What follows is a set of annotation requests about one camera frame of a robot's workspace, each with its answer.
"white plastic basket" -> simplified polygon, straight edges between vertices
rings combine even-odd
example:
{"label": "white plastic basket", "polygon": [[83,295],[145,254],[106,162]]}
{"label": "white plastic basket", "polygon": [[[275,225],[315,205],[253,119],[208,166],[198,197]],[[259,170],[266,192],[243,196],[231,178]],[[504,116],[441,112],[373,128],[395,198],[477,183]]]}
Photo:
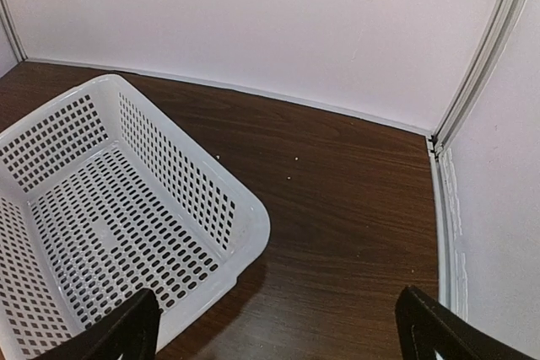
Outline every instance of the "white plastic basket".
{"label": "white plastic basket", "polygon": [[264,250],[267,212],[116,75],[0,134],[0,346],[33,358],[141,287],[163,313],[158,350]]}

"perforated pattern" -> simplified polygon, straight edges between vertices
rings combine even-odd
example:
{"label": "perforated pattern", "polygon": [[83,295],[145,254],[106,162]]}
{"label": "perforated pattern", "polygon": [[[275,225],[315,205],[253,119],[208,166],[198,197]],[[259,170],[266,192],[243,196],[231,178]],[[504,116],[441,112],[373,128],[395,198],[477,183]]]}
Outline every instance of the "perforated pattern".
{"label": "perforated pattern", "polygon": [[85,95],[1,148],[0,158],[29,191],[106,138],[94,103]]}
{"label": "perforated pattern", "polygon": [[30,208],[57,283],[86,328],[141,287],[167,311],[218,268],[115,145]]}
{"label": "perforated pattern", "polygon": [[41,275],[20,209],[2,197],[0,273],[4,316],[27,358],[71,337]]}
{"label": "perforated pattern", "polygon": [[227,250],[235,217],[235,202],[122,94],[120,121],[122,137],[137,156],[216,245]]}

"white plastic trim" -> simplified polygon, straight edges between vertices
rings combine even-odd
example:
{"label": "white plastic trim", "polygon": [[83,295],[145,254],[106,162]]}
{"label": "white plastic trim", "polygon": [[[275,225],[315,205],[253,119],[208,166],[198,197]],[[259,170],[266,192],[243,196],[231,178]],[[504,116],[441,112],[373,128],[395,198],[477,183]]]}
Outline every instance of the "white plastic trim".
{"label": "white plastic trim", "polygon": [[22,62],[26,59],[23,44],[15,29],[14,20],[9,12],[8,0],[0,0],[0,26],[3,26],[6,35],[8,36],[9,44],[13,50],[17,62]]}
{"label": "white plastic trim", "polygon": [[457,193],[457,180],[454,164],[452,162],[451,149],[447,148],[438,157],[436,170],[439,174],[435,182],[441,192],[439,198],[443,211],[442,217],[438,218],[437,235],[444,240],[445,246],[445,274],[450,278],[446,286],[450,289],[447,297],[450,297],[450,308],[455,314],[464,320],[468,319],[468,286],[466,256],[462,248],[463,230]]}
{"label": "white plastic trim", "polygon": [[488,82],[500,54],[527,0],[497,0],[469,68],[439,126],[435,130],[435,152],[442,153],[474,106]]}
{"label": "white plastic trim", "polygon": [[456,272],[452,265],[451,236],[446,221],[446,201],[444,184],[440,173],[439,162],[433,153],[433,143],[426,139],[429,151],[431,179],[435,200],[435,221],[437,225],[437,257],[439,260],[439,302],[451,311],[456,310]]}

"black object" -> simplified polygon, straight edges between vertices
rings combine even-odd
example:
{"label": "black object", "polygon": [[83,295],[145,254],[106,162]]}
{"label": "black object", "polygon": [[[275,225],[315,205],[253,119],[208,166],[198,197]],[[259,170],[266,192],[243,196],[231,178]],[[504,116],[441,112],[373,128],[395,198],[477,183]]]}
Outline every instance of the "black object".
{"label": "black object", "polygon": [[102,320],[35,360],[153,360],[159,306],[143,288]]}
{"label": "black object", "polygon": [[416,287],[405,287],[396,303],[404,360],[532,360],[473,328]]}

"white wall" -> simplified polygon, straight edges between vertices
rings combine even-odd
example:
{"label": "white wall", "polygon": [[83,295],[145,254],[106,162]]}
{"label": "white wall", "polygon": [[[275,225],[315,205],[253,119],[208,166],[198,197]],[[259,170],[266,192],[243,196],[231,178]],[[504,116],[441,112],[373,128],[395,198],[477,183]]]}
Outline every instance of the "white wall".
{"label": "white wall", "polygon": [[540,0],[451,144],[468,320],[540,358]]}
{"label": "white wall", "polygon": [[495,0],[8,0],[30,57],[232,83],[426,130]]}
{"label": "white wall", "polygon": [[0,23],[0,78],[17,64],[8,36]]}

